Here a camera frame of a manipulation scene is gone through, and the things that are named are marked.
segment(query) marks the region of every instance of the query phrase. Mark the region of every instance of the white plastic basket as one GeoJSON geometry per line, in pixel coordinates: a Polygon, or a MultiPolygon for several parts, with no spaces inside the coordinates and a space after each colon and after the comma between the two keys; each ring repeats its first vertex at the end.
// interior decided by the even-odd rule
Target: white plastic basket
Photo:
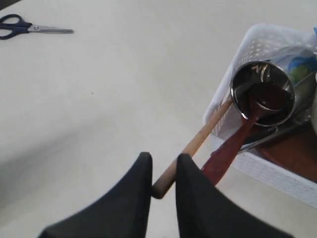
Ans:
{"type": "MultiPolygon", "coordinates": [[[[260,23],[246,33],[214,98],[209,104],[204,123],[228,98],[232,74],[254,57],[265,55],[286,46],[302,46],[317,54],[317,40],[313,34],[273,24],[260,23]]],[[[212,132],[213,150],[217,149],[241,125],[241,118],[232,105],[212,132]]],[[[232,166],[294,198],[317,208],[317,184],[285,170],[259,156],[255,150],[238,155],[232,166]]]]}

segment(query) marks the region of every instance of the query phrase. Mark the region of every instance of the blue scissor handle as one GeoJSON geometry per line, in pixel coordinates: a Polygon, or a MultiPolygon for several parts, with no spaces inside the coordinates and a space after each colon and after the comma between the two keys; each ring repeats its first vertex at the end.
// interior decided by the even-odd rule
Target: blue scissor handle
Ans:
{"type": "Polygon", "coordinates": [[[6,36],[0,36],[0,40],[7,40],[20,34],[29,33],[28,28],[30,26],[32,26],[32,23],[24,21],[20,15],[9,14],[7,16],[4,16],[0,18],[0,29],[10,30],[11,33],[6,36]],[[4,23],[10,18],[18,18],[19,21],[17,23],[4,23]]]}

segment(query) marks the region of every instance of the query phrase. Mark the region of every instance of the wooden spoon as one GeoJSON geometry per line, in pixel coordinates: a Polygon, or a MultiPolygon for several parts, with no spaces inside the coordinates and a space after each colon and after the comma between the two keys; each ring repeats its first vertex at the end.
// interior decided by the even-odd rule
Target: wooden spoon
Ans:
{"type": "Polygon", "coordinates": [[[249,119],[230,136],[202,167],[203,173],[216,185],[228,170],[238,154],[252,126],[261,118],[275,114],[285,108],[288,92],[272,82],[255,84],[249,91],[251,115],[249,119]]]}

